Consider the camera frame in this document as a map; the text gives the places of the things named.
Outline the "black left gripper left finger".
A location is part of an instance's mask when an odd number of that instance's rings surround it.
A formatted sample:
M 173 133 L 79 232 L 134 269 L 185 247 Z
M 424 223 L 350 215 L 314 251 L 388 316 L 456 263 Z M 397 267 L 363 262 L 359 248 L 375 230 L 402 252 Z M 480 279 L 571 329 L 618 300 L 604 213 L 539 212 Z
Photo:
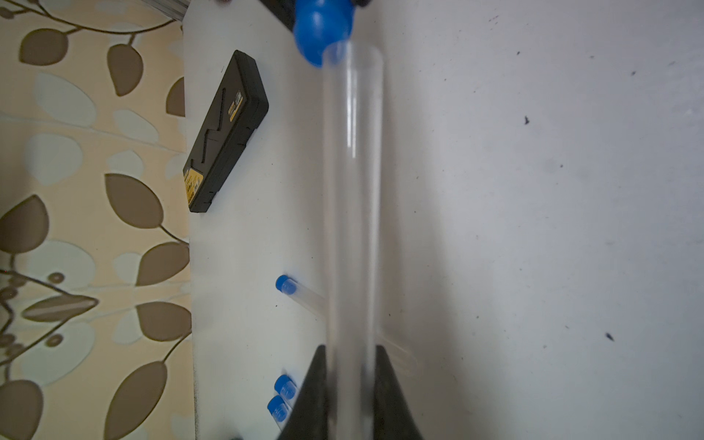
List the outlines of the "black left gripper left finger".
M 321 345 L 313 359 L 297 402 L 278 440 L 328 439 L 326 346 Z

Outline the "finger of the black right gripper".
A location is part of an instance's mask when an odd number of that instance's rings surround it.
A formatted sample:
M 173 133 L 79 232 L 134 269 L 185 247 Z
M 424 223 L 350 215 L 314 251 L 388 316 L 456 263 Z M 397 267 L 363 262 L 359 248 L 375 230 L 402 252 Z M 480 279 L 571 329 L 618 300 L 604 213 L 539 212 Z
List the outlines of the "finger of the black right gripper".
M 260 3 L 262 3 L 286 29 L 294 29 L 296 21 L 295 0 L 260 0 Z

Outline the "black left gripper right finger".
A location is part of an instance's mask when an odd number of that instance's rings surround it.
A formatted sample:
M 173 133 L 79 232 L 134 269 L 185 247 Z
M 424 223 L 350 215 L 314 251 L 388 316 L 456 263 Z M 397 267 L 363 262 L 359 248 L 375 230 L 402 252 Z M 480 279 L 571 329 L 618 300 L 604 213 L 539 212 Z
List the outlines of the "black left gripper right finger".
M 376 346 L 374 381 L 374 440 L 423 440 L 391 359 L 384 346 Z

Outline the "blue stopper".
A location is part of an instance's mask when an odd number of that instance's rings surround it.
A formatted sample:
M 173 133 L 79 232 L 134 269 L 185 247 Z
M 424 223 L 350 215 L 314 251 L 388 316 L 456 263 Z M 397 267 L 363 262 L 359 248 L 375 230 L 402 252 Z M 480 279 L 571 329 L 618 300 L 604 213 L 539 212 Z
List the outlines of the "blue stopper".
M 280 275 L 275 282 L 276 289 L 286 295 L 294 295 L 298 291 L 297 282 L 288 275 Z
M 294 6 L 297 49 L 313 67 L 321 68 L 326 48 L 351 36 L 356 5 L 349 0 L 297 0 Z

